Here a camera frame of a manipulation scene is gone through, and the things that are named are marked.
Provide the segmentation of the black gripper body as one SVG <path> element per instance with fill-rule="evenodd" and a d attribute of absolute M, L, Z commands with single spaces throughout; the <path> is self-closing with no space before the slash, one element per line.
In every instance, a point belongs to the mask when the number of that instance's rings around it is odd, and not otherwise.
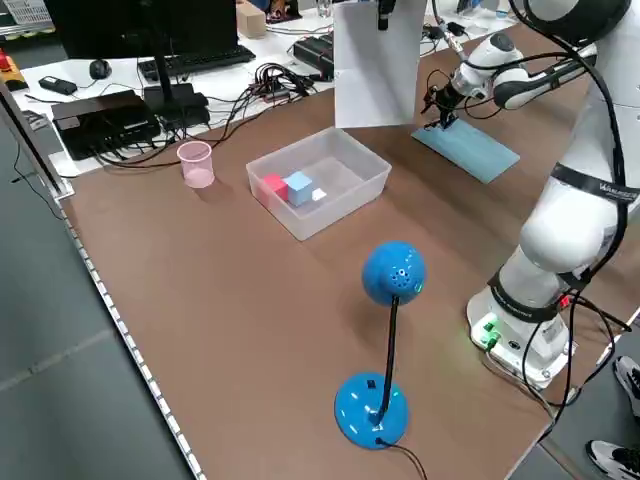
<path fill-rule="evenodd" d="M 456 90 L 451 82 L 434 90 L 434 101 L 441 113 L 453 112 L 467 96 Z"/>

